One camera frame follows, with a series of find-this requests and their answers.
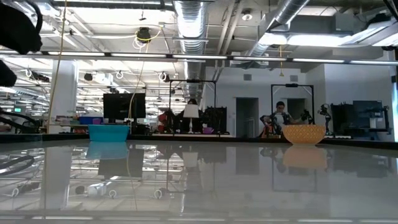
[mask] yellow cable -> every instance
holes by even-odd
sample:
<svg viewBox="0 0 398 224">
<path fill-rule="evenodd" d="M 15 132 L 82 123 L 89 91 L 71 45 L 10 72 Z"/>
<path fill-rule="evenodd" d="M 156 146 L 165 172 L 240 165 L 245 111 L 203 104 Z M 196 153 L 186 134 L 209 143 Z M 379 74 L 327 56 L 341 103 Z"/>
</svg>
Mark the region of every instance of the yellow cable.
<svg viewBox="0 0 398 224">
<path fill-rule="evenodd" d="M 137 36 L 137 33 L 138 33 L 138 31 L 136 31 L 136 38 L 137 38 L 137 39 L 142 40 L 142 41 L 150 41 L 150 40 L 155 39 L 157 36 L 159 36 L 160 31 L 158 31 L 158 33 L 157 33 L 154 37 L 151 37 L 151 38 L 149 38 L 149 39 L 142 39 L 142 38 L 139 38 L 139 37 Z"/>
<path fill-rule="evenodd" d="M 62 51 L 63 51 L 63 33 L 65 32 L 66 15 L 67 15 L 67 0 L 65 0 L 65 4 L 64 4 L 64 6 L 63 6 L 63 18 L 62 18 L 62 31 L 61 31 L 60 55 L 58 56 L 57 71 L 55 72 L 55 77 L 53 77 L 55 80 L 54 80 L 54 86 L 53 86 L 53 90 L 52 90 L 51 98 L 50 98 L 49 118 L 48 118 L 48 120 L 47 120 L 47 134 L 48 134 L 49 131 L 50 131 L 50 121 L 51 121 L 52 104 L 53 104 L 53 100 L 54 100 L 55 89 L 56 89 L 56 87 L 57 87 L 58 72 L 59 72 L 59 70 L 60 70 L 60 62 L 61 62 Z"/>
<path fill-rule="evenodd" d="M 147 44 L 147 48 L 146 48 L 145 53 L 148 53 L 148 48 L 149 48 L 149 43 Z M 132 114 L 131 114 L 131 105 L 132 105 L 132 102 L 134 101 L 134 96 L 136 95 L 136 91 L 138 89 L 138 85 L 139 85 L 139 82 L 141 80 L 142 71 L 144 71 L 144 65 L 145 65 L 145 61 L 142 62 L 142 67 L 141 67 L 141 72 L 140 72 L 139 77 L 138 77 L 138 82 L 137 82 L 136 88 L 134 89 L 134 93 L 132 94 L 132 97 L 130 99 L 129 114 L 128 114 L 128 118 L 129 119 L 131 119 L 131 116 L 132 116 Z M 133 197 L 134 197 L 134 203 L 136 204 L 136 211 L 138 211 L 136 190 L 134 189 L 134 184 L 132 182 L 132 177 L 131 177 L 130 168 L 129 168 L 129 155 L 130 155 L 130 150 L 128 150 L 128 154 L 127 154 L 126 167 L 127 167 L 127 173 L 129 174 L 129 178 L 130 178 L 130 183 L 131 183 L 131 187 L 132 187 L 132 194 L 133 194 Z"/>
</svg>

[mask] lamp shade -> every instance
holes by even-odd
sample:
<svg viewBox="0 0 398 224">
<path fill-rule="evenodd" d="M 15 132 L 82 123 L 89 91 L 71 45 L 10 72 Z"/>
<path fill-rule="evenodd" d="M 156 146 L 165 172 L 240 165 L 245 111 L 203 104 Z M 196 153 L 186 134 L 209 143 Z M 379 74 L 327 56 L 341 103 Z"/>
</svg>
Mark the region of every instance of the lamp shade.
<svg viewBox="0 0 398 224">
<path fill-rule="evenodd" d="M 198 105 L 185 105 L 184 118 L 199 118 Z"/>
</svg>

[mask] white wall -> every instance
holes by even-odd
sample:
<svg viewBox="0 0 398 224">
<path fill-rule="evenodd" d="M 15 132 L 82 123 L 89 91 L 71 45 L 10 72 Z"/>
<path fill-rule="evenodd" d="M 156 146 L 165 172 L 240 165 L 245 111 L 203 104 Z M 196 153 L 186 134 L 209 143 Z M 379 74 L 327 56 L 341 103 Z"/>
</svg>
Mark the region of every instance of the white wall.
<svg viewBox="0 0 398 224">
<path fill-rule="evenodd" d="M 381 100 L 383 106 L 392 108 L 392 83 L 387 66 L 371 65 L 324 65 L 325 91 L 328 104 L 353 100 Z M 389 110 L 390 127 L 393 127 L 392 110 Z M 384 127 L 384 120 L 377 122 L 378 128 Z M 382 141 L 393 141 L 394 135 L 380 133 Z"/>
<path fill-rule="evenodd" d="M 208 79 L 214 73 L 213 68 L 206 68 Z M 271 114 L 275 105 L 271 108 L 271 84 L 290 83 L 290 75 L 298 75 L 298 83 L 305 84 L 305 74 L 299 69 L 284 69 L 284 77 L 280 76 L 280 70 L 275 69 L 249 69 L 225 68 L 218 80 L 217 107 L 227 107 L 227 131 L 232 135 L 236 133 L 236 98 L 258 98 L 259 116 Z M 243 74 L 251 74 L 252 81 L 243 81 Z M 214 92 L 207 88 L 204 94 L 206 106 L 214 105 Z M 274 104 L 285 101 L 286 98 L 305 98 L 311 101 L 311 96 L 302 88 L 282 87 L 274 95 Z"/>
<path fill-rule="evenodd" d="M 306 78 L 307 84 L 313 85 L 315 124 L 325 124 L 325 117 L 317 113 L 317 111 L 321 108 L 321 105 L 326 103 L 325 65 L 319 65 L 318 67 L 309 71 Z"/>
</svg>

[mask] orange woven bowl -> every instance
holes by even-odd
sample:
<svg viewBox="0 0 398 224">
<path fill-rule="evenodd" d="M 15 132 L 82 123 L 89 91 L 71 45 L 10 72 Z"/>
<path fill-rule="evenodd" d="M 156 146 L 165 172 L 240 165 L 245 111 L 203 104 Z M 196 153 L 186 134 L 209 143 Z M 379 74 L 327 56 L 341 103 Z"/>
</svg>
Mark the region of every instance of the orange woven bowl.
<svg viewBox="0 0 398 224">
<path fill-rule="evenodd" d="M 316 124 L 286 125 L 285 138 L 292 144 L 318 144 L 326 133 L 326 127 Z"/>
</svg>

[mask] pipe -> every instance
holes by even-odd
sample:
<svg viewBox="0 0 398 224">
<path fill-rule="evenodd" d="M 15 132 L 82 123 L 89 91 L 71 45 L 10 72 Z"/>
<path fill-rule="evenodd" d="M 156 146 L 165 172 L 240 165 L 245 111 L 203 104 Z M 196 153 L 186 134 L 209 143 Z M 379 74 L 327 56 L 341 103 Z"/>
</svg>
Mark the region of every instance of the pipe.
<svg viewBox="0 0 398 224">
<path fill-rule="evenodd" d="M 243 0 L 241 0 L 239 2 L 238 9 L 236 10 L 237 15 L 235 15 L 234 21 L 231 25 L 231 29 L 229 30 L 229 33 L 228 33 L 228 37 L 226 38 L 226 42 L 224 44 L 224 49 L 223 49 L 223 53 L 222 53 L 223 55 L 226 54 L 229 44 L 231 43 L 232 36 L 234 35 L 234 32 L 235 32 L 236 24 L 238 24 L 238 21 L 240 18 L 238 16 L 238 14 L 240 14 L 242 12 L 242 9 L 243 9 Z"/>
<path fill-rule="evenodd" d="M 174 7 L 177 13 L 178 35 L 182 38 L 205 37 L 207 2 L 199 1 L 175 1 Z M 201 55 L 205 53 L 203 41 L 180 41 L 181 50 L 184 54 Z M 204 79 L 202 63 L 184 62 L 185 79 Z M 185 85 L 186 94 L 189 98 L 198 98 L 197 93 L 201 85 Z"/>
<path fill-rule="evenodd" d="M 221 31 L 220 40 L 218 41 L 216 54 L 220 54 L 220 52 L 221 52 L 221 48 L 222 48 L 223 43 L 224 43 L 226 31 L 228 30 L 228 27 L 229 27 L 229 21 L 231 20 L 231 16 L 232 16 L 232 12 L 233 12 L 233 9 L 234 9 L 234 5 L 235 5 L 235 2 L 232 2 L 228 6 L 228 13 L 226 15 L 226 19 L 225 19 L 225 22 L 224 22 L 224 25 L 223 25 L 223 30 Z"/>
<path fill-rule="evenodd" d="M 246 54 L 251 57 L 260 57 L 267 50 L 269 45 L 265 42 L 269 39 L 269 30 L 284 24 L 290 23 L 301 9 L 307 5 L 310 0 L 282 0 L 274 13 L 274 18 L 268 23 L 266 32 L 259 38 L 253 48 Z"/>
</svg>

